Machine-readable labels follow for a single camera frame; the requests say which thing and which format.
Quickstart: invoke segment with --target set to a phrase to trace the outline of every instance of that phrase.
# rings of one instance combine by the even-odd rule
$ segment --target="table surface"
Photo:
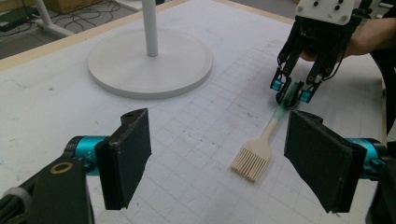
[[[141,13],[0,61],[0,192],[59,157],[72,137],[110,135],[122,114],[146,107],[153,154],[129,208],[106,211],[99,177],[87,177],[97,223],[364,223],[375,182],[360,180],[349,214],[326,214],[283,156],[288,116],[256,184],[230,169],[275,111],[269,86],[292,21],[225,1],[175,0],[158,10],[159,29],[201,39],[215,59],[210,78],[178,97],[122,98],[90,77],[90,51],[104,38],[143,29]],[[299,61],[293,80],[311,66]],[[344,137],[380,139],[381,94],[373,60],[350,57],[298,109]]]

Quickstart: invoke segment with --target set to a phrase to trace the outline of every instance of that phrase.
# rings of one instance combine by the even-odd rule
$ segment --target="white lamp base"
[[[157,57],[147,55],[145,43],[143,30],[100,42],[88,56],[92,78],[114,94],[154,100],[192,91],[209,77],[213,55],[197,38],[159,30]]]

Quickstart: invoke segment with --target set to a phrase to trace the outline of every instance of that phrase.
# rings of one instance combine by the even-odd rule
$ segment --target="brush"
[[[257,139],[247,141],[233,160],[232,170],[245,177],[251,182],[256,182],[271,159],[271,148],[268,141],[274,131],[278,121],[289,109],[289,102],[297,90],[297,83],[291,85],[285,94],[284,99],[276,108],[274,115],[267,124],[262,136]]]

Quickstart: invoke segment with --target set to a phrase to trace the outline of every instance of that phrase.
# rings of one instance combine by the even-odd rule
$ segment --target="robotic arm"
[[[323,119],[290,111],[287,157],[326,212],[348,213],[359,179],[378,181],[366,223],[396,224],[396,151],[372,138],[344,138]]]
[[[85,175],[99,175],[107,210],[128,207],[151,155],[149,111],[121,116],[111,136],[76,136],[62,156],[0,199],[0,223],[94,223]]]
[[[303,50],[313,50],[318,57],[306,81],[300,81],[289,106],[297,101],[309,103],[319,85],[335,75],[337,58],[345,52],[358,25],[369,17],[371,3],[372,0],[361,0],[359,7],[354,8],[355,0],[301,0],[289,38],[277,57],[278,68],[271,82],[271,89],[278,91],[279,104]]]

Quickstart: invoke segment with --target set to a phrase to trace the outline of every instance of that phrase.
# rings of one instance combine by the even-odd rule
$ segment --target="black cable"
[[[21,14],[20,14],[20,3],[17,1],[17,13],[18,13],[18,18],[20,18],[21,17]]]
[[[28,180],[20,185],[20,188],[25,189],[29,194],[33,194],[35,189],[36,175],[33,175]],[[24,204],[20,198],[13,195],[6,195],[0,199],[0,224],[6,223],[8,220],[20,215],[24,211]]]
[[[30,30],[30,29],[32,28],[32,26],[33,26],[33,24],[29,22],[29,27],[27,27],[26,29],[21,30],[21,27],[19,26],[19,27],[18,27],[18,31],[16,31],[16,32],[14,32],[14,33],[11,33],[11,34],[8,34],[8,35],[0,35],[0,38],[9,37],[9,36],[12,36],[12,35],[17,35],[17,34],[19,34],[19,33],[28,31],[28,30]]]
[[[25,221],[26,221],[26,214],[23,213],[8,220],[5,224],[22,224],[25,223]]]
[[[113,7],[110,10],[97,10],[97,9],[93,8],[94,6],[99,6],[99,5],[106,5],[107,7],[110,7],[111,5],[113,5]],[[64,19],[72,19],[70,22],[68,22],[67,24],[64,25],[64,28],[75,23],[81,28],[82,31],[85,31],[85,27],[83,26],[83,24],[80,23],[81,21],[85,21],[88,24],[90,24],[91,26],[96,27],[97,24],[93,23],[90,20],[102,16],[103,13],[110,13],[110,19],[108,19],[105,22],[105,23],[108,23],[109,21],[112,21],[114,19],[113,12],[120,10],[120,4],[118,4],[114,0],[102,1],[102,2],[98,2],[98,3],[95,3],[95,1],[92,1],[92,3],[89,6],[82,7],[79,10],[77,10],[77,7],[78,6],[75,7],[75,10],[73,11],[73,13],[71,15],[58,19],[55,22],[55,24],[61,20],[64,20]],[[90,17],[85,16],[87,14],[89,15],[92,13],[97,13],[97,16],[90,16]]]
[[[61,13],[57,13],[56,15],[51,16],[50,18],[51,18],[51,19],[55,19],[55,18],[57,18],[57,17],[59,17],[59,16],[62,16],[62,14],[61,14]]]
[[[24,0],[22,0],[22,4],[23,4],[23,9],[25,10],[26,16],[29,18],[29,22],[32,22],[32,20],[29,16],[29,12],[27,11],[26,4],[24,3]]]
[[[329,80],[330,78],[332,78],[332,77],[335,76],[335,74],[336,74],[337,71],[338,71],[338,68],[340,68],[341,62],[344,60],[344,56],[345,56],[345,54],[346,54],[346,51],[347,51],[347,46],[344,48],[343,54],[341,55],[341,60],[340,60],[340,62],[337,64],[337,67],[335,68],[335,70],[334,70],[334,72],[332,73],[332,75],[329,76],[329,77],[323,78],[323,79],[322,79],[323,81]]]

